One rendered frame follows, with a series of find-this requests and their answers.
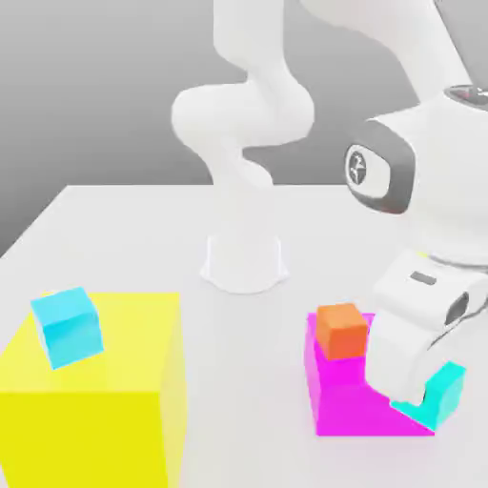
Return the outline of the large magenta box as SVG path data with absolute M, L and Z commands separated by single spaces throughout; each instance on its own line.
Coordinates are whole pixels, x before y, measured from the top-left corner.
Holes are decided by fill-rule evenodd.
M 319 437 L 432 437 L 435 432 L 390 405 L 365 380 L 363 356 L 331 360 L 315 338 L 316 314 L 307 316 L 304 367 Z

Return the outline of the small turquoise cube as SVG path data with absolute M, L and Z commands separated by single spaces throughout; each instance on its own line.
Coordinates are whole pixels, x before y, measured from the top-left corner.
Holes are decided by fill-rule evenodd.
M 457 409 L 463 389 L 466 369 L 449 361 L 425 385 L 424 397 L 419 406 L 408 402 L 391 401 L 392 408 L 436 431 Z

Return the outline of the small orange cube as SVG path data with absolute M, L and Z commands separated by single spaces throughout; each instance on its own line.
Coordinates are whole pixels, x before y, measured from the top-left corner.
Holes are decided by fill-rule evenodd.
M 319 306 L 315 337 L 327 359 L 365 355 L 369 326 L 353 303 Z

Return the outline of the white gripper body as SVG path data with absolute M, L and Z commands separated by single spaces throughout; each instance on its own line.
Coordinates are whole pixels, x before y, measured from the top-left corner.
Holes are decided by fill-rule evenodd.
M 432 330 L 386 310 L 370 329 L 365 378 L 392 401 L 422 403 L 427 381 L 449 361 L 448 349 Z

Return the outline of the small light blue cube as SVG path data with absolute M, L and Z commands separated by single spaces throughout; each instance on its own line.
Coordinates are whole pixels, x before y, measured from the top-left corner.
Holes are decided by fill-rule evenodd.
M 98 311 L 82 287 L 33 299 L 30 306 L 52 370 L 104 351 Z

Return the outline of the large yellow box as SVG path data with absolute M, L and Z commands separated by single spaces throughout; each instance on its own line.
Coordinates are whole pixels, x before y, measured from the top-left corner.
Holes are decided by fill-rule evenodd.
M 178 488 L 188 413 L 179 297 L 92 300 L 103 353 L 55 370 L 27 316 L 0 355 L 8 488 Z

